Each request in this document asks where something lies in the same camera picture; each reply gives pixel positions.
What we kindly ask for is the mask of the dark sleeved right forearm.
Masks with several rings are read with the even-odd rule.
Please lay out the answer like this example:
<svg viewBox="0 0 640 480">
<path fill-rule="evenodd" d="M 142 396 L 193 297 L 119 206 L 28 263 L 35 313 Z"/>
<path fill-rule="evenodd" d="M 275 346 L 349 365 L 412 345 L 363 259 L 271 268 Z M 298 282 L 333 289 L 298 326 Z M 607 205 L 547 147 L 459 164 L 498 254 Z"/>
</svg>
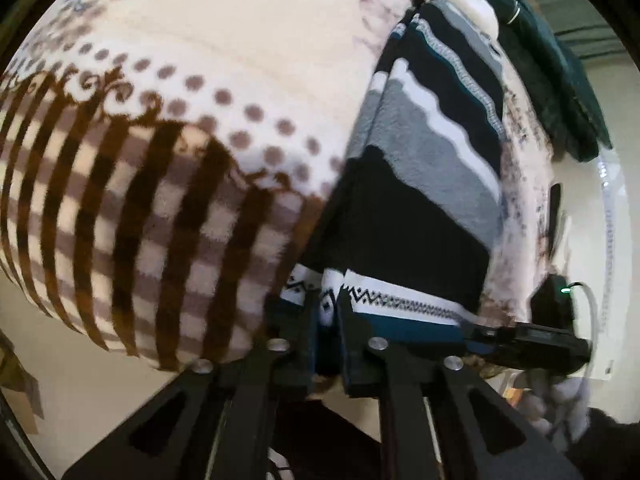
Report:
<svg viewBox="0 0 640 480">
<path fill-rule="evenodd" d="M 639 423 L 621 424 L 597 408 L 586 432 L 566 452 L 583 479 L 639 480 Z"/>
</svg>

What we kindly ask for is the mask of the white gloved right hand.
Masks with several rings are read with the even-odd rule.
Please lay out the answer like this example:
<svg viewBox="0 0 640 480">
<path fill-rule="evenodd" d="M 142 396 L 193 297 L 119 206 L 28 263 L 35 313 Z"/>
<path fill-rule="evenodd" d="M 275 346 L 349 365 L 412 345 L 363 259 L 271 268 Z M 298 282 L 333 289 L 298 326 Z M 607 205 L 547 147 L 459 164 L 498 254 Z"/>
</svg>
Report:
<svg viewBox="0 0 640 480">
<path fill-rule="evenodd" d="M 560 452 L 566 452 L 589 428 L 590 390 L 584 378 L 550 376 L 546 370 L 518 375 L 523 391 L 516 409 Z"/>
</svg>

